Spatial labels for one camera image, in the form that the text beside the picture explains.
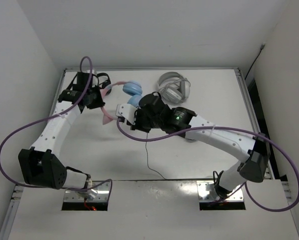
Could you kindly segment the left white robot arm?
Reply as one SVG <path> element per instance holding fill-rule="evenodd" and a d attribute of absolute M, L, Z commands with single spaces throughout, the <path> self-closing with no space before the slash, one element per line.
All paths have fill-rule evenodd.
<path fill-rule="evenodd" d="M 93 181 L 89 174 L 64 166 L 60 152 L 64 140 L 84 109 L 105 105 L 101 90 L 93 82 L 94 71 L 77 72 L 69 86 L 58 96 L 52 119 L 38 139 L 22 149 L 18 161 L 26 184 L 50 189 L 71 189 L 90 199 Z"/>

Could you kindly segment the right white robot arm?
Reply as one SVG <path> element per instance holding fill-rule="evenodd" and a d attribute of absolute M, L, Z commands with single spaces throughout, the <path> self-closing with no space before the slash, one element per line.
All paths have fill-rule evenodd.
<path fill-rule="evenodd" d="M 263 139 L 263 133 L 250 137 L 231 130 L 217 130 L 212 122 L 190 109 L 169 107 L 156 92 L 134 96 L 129 104 L 136 108 L 132 130 L 148 133 L 151 129 L 161 129 L 167 134 L 178 133 L 184 139 L 206 143 L 238 160 L 217 174 L 214 180 L 214 190 L 220 198 L 225 199 L 238 185 L 247 181 L 263 182 L 270 156 L 270 147 Z"/>

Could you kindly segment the pink blue cat-ear headphones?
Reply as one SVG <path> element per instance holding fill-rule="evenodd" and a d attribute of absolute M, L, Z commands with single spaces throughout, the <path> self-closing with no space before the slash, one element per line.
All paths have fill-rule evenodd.
<path fill-rule="evenodd" d="M 137 108 L 139 106 L 139 101 L 142 98 L 143 90 L 141 85 L 136 81 L 118 81 L 116 83 L 110 83 L 104 89 L 100 90 L 101 97 L 104 98 L 106 94 L 109 93 L 114 86 L 121 86 L 121 85 L 122 85 L 122 91 L 127 95 L 131 96 L 131 98 L 128 100 L 127 103 Z M 112 122 L 113 120 L 117 120 L 117 117 L 108 113 L 108 111 L 105 109 L 104 106 L 102 106 L 100 109 L 103 113 L 103 118 L 102 118 L 103 125 L 106 125 Z"/>

